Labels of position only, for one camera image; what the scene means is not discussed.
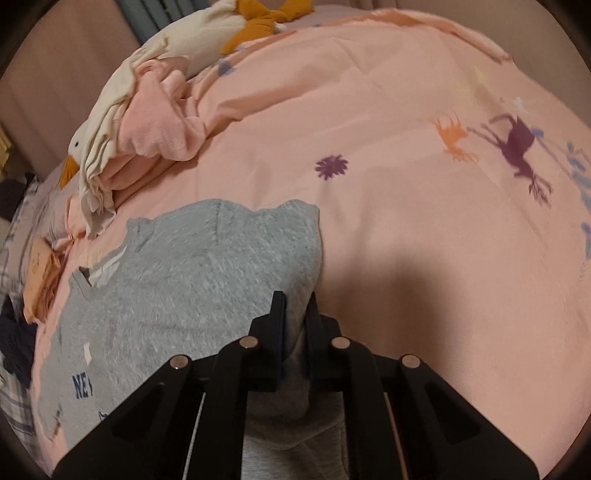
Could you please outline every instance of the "white tag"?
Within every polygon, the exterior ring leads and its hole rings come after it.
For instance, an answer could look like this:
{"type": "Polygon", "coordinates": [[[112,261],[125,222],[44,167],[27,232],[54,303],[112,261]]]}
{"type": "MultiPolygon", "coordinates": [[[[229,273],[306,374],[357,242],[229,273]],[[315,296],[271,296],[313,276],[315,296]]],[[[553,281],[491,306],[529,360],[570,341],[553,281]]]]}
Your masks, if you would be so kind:
{"type": "Polygon", "coordinates": [[[92,356],[90,355],[90,342],[84,344],[84,358],[86,358],[86,365],[90,365],[92,362],[92,356]]]}

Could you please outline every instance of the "purple deer print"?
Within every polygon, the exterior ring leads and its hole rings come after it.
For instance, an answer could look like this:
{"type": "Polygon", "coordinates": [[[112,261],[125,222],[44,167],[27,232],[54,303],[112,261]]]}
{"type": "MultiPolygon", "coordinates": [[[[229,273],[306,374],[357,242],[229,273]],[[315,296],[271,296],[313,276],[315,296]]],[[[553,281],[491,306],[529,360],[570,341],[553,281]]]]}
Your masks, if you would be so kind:
{"type": "Polygon", "coordinates": [[[534,134],[530,131],[527,125],[523,123],[521,118],[517,117],[517,120],[515,120],[507,113],[492,118],[489,123],[494,124],[501,120],[509,120],[509,122],[511,122],[511,131],[509,132],[509,137],[507,138],[506,142],[503,142],[487,124],[481,124],[480,126],[489,132],[492,135],[492,138],[487,137],[485,134],[475,130],[474,128],[466,128],[466,130],[478,135],[487,142],[490,142],[499,148],[507,163],[511,167],[517,169],[517,172],[515,172],[514,175],[515,178],[517,179],[523,177],[529,179],[531,182],[530,194],[533,195],[541,205],[546,204],[550,206],[548,195],[551,195],[554,191],[552,185],[536,174],[534,169],[531,168],[531,165],[524,158],[525,153],[534,143],[534,134]]]}

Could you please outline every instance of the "beige wall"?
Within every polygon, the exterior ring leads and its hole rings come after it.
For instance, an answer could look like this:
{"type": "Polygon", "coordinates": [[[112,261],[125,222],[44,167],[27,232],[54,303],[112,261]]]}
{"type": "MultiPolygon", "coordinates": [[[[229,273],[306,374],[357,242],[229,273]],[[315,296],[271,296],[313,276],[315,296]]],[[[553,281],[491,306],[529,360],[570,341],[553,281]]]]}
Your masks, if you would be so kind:
{"type": "Polygon", "coordinates": [[[8,223],[3,218],[0,218],[0,242],[6,238],[6,234],[8,233],[9,228],[10,223],[8,223]]]}

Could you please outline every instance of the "pink blanket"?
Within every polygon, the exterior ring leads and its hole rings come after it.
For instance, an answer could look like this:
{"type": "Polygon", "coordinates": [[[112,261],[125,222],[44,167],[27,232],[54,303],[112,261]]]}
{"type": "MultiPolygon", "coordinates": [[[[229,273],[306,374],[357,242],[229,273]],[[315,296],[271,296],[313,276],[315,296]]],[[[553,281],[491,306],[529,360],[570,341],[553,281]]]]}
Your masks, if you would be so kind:
{"type": "MultiPolygon", "coordinates": [[[[422,357],[545,475],[591,411],[591,132],[494,43],[423,17],[279,35],[204,72],[189,85],[198,156],[66,268],[118,246],[127,219],[190,202],[316,204],[320,310],[375,353],[422,357]]],[[[65,276],[38,331],[34,412],[67,295],[65,276]]],[[[54,466],[72,446],[36,426],[54,466]]]]}

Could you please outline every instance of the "pink curtain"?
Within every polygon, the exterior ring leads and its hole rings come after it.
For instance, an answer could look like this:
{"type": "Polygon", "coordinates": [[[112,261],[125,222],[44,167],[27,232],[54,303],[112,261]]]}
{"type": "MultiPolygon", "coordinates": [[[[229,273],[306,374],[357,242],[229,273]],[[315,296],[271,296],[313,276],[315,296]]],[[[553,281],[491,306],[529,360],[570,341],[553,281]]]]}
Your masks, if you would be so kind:
{"type": "Polygon", "coordinates": [[[66,157],[111,73],[138,48],[113,0],[60,0],[0,79],[0,122],[41,178],[66,157]]]}

